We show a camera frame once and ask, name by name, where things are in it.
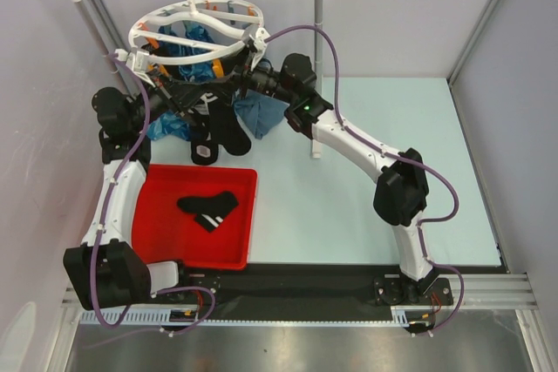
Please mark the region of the orange clothes peg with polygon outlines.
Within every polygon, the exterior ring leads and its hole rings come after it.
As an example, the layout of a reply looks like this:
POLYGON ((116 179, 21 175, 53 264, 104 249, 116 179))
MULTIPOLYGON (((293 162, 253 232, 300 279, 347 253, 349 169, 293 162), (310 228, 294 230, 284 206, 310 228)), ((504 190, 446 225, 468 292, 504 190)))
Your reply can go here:
POLYGON ((146 47, 149 51, 157 51, 160 49, 161 44, 160 42, 152 37, 147 37, 146 38, 146 47))
POLYGON ((225 76, 225 71, 223 70, 221 60, 215 59, 212 63, 212 70, 216 78, 223 78, 225 76))

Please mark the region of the yellow-orange clothes peg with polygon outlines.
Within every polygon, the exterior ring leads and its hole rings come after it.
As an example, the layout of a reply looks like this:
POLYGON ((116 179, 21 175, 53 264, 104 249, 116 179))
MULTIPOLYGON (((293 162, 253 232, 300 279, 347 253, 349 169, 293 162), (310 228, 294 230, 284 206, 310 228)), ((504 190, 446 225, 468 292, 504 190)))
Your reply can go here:
POLYGON ((168 73, 167 69, 162 64, 153 64, 153 69, 156 70, 160 75, 165 78, 171 78, 170 74, 168 73))

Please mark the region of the black white-striped sock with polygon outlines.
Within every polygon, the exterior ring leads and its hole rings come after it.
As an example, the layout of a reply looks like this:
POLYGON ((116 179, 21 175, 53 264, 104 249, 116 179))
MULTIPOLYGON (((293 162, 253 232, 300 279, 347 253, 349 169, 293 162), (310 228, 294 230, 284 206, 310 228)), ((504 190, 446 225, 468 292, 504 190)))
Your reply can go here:
POLYGON ((211 140, 233 156, 243 156, 251 149, 251 140, 242 129, 234 109, 213 93, 205 94, 211 140))
POLYGON ((214 196, 186 196, 177 200, 177 207, 194 216, 197 223, 208 233, 212 233, 239 206, 239 201, 230 191, 214 196))

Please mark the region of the white round clip hanger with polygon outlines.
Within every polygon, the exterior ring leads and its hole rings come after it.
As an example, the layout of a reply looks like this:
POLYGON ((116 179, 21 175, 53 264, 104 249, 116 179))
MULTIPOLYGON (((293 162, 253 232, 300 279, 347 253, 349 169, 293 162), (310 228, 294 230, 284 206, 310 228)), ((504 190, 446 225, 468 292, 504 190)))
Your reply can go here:
POLYGON ((269 33, 260 8, 244 0, 181 0, 141 17, 129 30, 127 62, 191 65, 233 56, 247 49, 255 66, 267 50, 269 33))

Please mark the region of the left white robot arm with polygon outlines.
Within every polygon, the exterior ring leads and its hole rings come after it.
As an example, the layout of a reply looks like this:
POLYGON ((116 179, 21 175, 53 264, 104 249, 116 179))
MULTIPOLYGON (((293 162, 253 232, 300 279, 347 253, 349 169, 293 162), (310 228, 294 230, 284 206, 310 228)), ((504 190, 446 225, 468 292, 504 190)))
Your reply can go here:
POLYGON ((154 91, 131 98, 114 87, 98 90, 92 108, 100 125, 103 186, 92 223, 76 247, 65 250, 63 265, 87 311, 145 303, 157 292, 182 302, 192 292, 182 261, 144 262, 132 247, 132 227, 146 182, 151 141, 144 124, 167 110, 154 91))

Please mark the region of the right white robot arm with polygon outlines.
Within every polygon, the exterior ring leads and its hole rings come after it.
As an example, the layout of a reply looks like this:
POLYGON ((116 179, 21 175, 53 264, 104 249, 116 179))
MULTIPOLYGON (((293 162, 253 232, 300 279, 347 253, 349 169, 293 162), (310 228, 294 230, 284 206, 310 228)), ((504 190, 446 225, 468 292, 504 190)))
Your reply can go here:
POLYGON ((403 295, 412 303, 424 302, 433 293, 437 275, 420 241, 419 223, 429 193, 420 153, 383 145, 344 119, 317 92, 309 57, 291 53, 279 71, 254 65, 253 58, 242 51, 213 60, 210 92, 231 98, 254 91, 286 103, 284 116, 295 132, 330 147, 365 172, 376 186, 373 208, 395 236, 403 295))

